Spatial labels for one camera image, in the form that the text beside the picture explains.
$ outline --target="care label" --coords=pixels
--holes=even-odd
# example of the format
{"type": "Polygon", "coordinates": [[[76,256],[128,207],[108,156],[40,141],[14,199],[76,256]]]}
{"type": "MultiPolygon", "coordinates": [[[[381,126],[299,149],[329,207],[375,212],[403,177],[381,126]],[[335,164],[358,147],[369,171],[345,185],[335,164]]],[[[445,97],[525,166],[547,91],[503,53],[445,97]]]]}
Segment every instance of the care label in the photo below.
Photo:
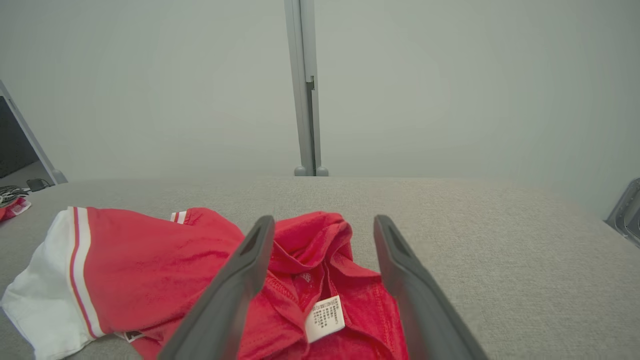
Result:
{"type": "Polygon", "coordinates": [[[316,302],[311,309],[305,330],[309,343],[344,328],[344,315],[340,295],[316,302]]]}
{"type": "Polygon", "coordinates": [[[127,331],[127,332],[114,332],[119,338],[127,340],[128,343],[132,343],[135,339],[144,338],[145,335],[140,331],[127,331]]]}

